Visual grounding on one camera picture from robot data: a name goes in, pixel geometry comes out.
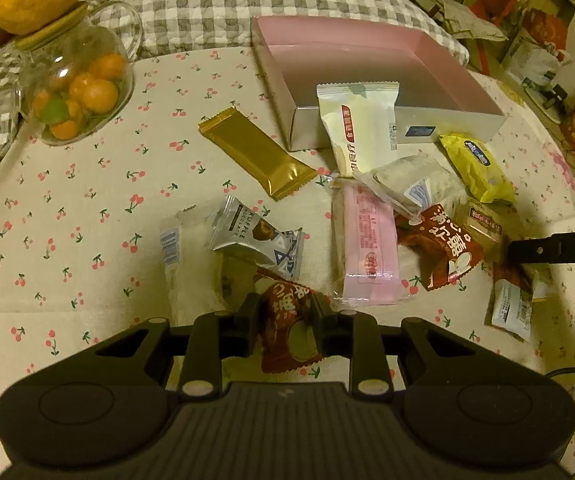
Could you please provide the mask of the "clear white rice cake packet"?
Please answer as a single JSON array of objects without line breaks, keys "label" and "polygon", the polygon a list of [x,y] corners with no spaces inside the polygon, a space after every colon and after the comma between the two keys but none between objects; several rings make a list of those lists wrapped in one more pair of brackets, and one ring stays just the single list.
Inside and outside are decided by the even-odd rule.
[{"label": "clear white rice cake packet", "polygon": [[194,204],[161,222],[159,241],[176,325],[192,325],[203,314],[226,309],[223,258],[210,248],[217,212],[216,202]]}]

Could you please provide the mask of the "dark red snack packet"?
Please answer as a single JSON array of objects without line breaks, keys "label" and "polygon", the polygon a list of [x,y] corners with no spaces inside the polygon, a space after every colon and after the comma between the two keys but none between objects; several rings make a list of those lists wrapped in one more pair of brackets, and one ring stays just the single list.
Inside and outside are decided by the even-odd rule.
[{"label": "dark red snack packet", "polygon": [[399,243],[417,248],[429,266],[422,271],[422,283],[430,292],[455,284],[484,258],[484,248],[453,221],[441,204],[430,206],[413,219],[396,217]]},{"label": "dark red snack packet", "polygon": [[260,296],[257,313],[263,373],[291,372],[321,361],[311,326],[315,293],[263,269],[256,271],[254,287]]}]

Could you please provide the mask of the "small white labelled packet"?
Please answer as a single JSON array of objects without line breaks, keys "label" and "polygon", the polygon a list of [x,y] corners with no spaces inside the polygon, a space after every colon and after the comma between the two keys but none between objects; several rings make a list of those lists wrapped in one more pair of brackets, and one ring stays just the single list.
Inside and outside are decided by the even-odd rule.
[{"label": "small white labelled packet", "polygon": [[535,305],[555,296],[557,290],[547,264],[495,263],[489,324],[522,341],[529,341]]}]

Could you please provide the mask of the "pink wafer snack packet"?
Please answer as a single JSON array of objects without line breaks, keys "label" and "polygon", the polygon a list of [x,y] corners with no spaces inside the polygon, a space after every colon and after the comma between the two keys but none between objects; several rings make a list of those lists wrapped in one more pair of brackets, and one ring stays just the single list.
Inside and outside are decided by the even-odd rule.
[{"label": "pink wafer snack packet", "polygon": [[388,306],[405,296],[393,208],[363,184],[333,183],[334,297],[347,308]]}]

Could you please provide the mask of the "small brown biscuit packet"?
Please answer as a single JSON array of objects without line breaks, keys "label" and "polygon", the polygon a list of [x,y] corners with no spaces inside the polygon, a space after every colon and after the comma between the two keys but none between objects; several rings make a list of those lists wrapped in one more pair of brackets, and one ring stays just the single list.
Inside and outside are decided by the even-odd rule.
[{"label": "small brown biscuit packet", "polygon": [[481,245],[485,254],[490,254],[502,243],[504,229],[500,217],[473,198],[458,204],[455,222]]}]

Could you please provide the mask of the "yellow noodle snack packet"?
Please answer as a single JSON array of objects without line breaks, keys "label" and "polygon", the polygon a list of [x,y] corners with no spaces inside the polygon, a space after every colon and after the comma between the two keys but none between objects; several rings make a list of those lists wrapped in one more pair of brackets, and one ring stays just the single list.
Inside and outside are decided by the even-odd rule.
[{"label": "yellow noodle snack packet", "polygon": [[512,182],[483,142],[462,132],[442,134],[439,142],[475,200],[482,204],[515,201]]}]

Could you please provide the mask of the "pink cardboard box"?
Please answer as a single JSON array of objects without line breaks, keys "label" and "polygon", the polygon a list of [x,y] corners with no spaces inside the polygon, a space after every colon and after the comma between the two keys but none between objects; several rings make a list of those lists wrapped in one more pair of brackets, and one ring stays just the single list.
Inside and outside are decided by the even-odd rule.
[{"label": "pink cardboard box", "polygon": [[501,108],[466,68],[426,32],[348,18],[265,16],[252,21],[266,95],[289,151],[327,148],[320,84],[394,81],[397,140],[433,142],[466,132],[488,142]]}]

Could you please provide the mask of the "cream white snack packet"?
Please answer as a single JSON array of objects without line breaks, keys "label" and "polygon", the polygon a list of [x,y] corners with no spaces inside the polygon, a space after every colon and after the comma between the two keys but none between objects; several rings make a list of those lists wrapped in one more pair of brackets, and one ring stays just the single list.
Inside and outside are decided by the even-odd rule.
[{"label": "cream white snack packet", "polygon": [[352,178],[398,159],[398,81],[318,84],[319,113],[338,174]]}]

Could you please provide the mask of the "silver truffle chocolate packet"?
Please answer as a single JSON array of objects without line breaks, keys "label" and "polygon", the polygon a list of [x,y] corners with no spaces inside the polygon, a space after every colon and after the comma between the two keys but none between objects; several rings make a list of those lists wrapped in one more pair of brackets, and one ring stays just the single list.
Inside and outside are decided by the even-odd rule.
[{"label": "silver truffle chocolate packet", "polygon": [[304,244],[302,229],[278,230],[238,198],[229,196],[212,224],[209,248],[295,281],[301,274]]}]

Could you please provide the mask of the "gold foil snack bar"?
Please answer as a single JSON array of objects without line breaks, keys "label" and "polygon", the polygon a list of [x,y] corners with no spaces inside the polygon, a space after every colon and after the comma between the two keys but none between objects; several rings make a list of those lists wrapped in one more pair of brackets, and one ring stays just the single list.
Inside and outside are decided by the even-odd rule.
[{"label": "gold foil snack bar", "polygon": [[317,176],[316,170],[287,153],[235,107],[204,120],[198,130],[274,200],[283,200]]}]

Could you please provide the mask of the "white plastic bag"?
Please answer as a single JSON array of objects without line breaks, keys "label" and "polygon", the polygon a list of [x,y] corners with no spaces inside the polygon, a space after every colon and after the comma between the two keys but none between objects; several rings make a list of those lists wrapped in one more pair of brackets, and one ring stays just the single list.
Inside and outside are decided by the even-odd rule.
[{"label": "white plastic bag", "polygon": [[560,60],[557,54],[526,39],[516,41],[503,60],[503,67],[513,80],[535,90],[551,88],[566,64],[565,58]]}]

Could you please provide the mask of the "glass jar with oranges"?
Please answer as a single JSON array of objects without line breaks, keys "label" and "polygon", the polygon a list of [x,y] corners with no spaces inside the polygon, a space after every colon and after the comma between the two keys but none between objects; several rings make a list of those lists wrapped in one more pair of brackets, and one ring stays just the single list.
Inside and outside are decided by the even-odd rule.
[{"label": "glass jar with oranges", "polygon": [[140,49],[140,15],[124,2],[93,14],[77,2],[36,32],[14,41],[20,59],[16,101],[22,118],[52,146],[71,144],[107,124],[130,99]]}]

